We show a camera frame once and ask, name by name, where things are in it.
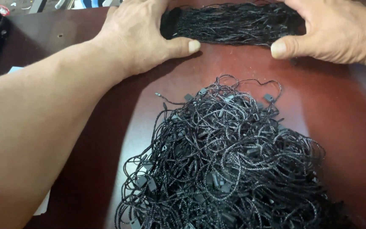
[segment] right hand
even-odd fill
[[[272,44],[275,59],[311,56],[338,64],[366,64],[366,7],[351,0],[278,0],[306,21],[306,34]]]

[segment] left hand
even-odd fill
[[[166,40],[160,21],[170,0],[125,0],[111,7],[99,34],[91,40],[110,61],[120,61],[126,76],[144,73],[171,58],[189,56],[200,43],[189,38]]]

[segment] hand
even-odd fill
[[[279,0],[306,21],[306,34],[272,44],[272,56],[311,56],[339,64],[366,64],[366,7],[350,0]]]
[[[120,61],[127,77],[197,52],[196,40],[161,36],[160,20],[168,4],[169,0],[125,0],[119,8],[108,10],[103,28],[91,42],[109,60]]]

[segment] forearm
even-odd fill
[[[22,227],[64,166],[99,99],[125,78],[89,44],[0,77],[0,228]]]

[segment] pile of black strings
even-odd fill
[[[296,34],[303,23],[284,3],[226,3],[167,11],[160,32],[166,39],[187,37],[211,44],[270,46],[282,36]]]
[[[236,90],[244,81],[222,77],[234,79],[218,77],[186,103],[157,94],[182,106],[164,104],[151,144],[125,163],[116,228],[352,228],[314,171],[324,149],[274,120],[280,93],[264,106]]]

